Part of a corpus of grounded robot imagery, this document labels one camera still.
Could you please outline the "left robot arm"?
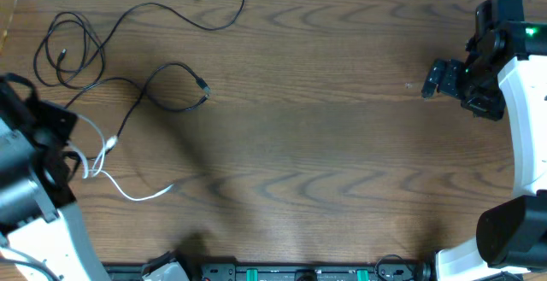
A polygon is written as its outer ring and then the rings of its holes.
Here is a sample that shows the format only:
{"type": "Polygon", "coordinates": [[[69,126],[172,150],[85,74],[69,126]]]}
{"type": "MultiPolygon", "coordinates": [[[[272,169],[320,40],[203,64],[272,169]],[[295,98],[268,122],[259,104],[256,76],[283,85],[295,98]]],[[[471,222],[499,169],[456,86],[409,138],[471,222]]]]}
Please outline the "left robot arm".
{"type": "Polygon", "coordinates": [[[107,280],[66,163],[76,114],[42,101],[33,83],[1,78],[1,261],[27,280],[107,280]]]}

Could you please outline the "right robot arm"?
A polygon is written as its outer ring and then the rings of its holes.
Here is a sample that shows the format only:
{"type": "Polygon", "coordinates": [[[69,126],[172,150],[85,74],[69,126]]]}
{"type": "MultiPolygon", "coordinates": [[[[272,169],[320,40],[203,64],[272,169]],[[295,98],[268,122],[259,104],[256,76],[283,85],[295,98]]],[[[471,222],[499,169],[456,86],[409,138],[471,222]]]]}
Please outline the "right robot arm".
{"type": "Polygon", "coordinates": [[[546,268],[546,26],[521,16],[477,17],[465,62],[436,60],[422,87],[489,120],[509,117],[511,200],[479,217],[474,236],[438,251],[432,280],[487,280],[546,268]]]}

